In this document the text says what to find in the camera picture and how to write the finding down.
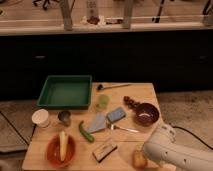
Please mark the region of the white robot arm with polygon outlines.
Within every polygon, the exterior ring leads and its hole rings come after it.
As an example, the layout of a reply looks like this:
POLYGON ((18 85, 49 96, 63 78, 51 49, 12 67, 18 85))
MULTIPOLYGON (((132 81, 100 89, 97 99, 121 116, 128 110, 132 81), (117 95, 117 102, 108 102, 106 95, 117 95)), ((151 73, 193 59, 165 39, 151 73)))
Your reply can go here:
POLYGON ((154 162, 165 161, 186 171, 213 171, 213 152, 175 144, 175 130, 160 124, 143 144, 144 155, 154 162))

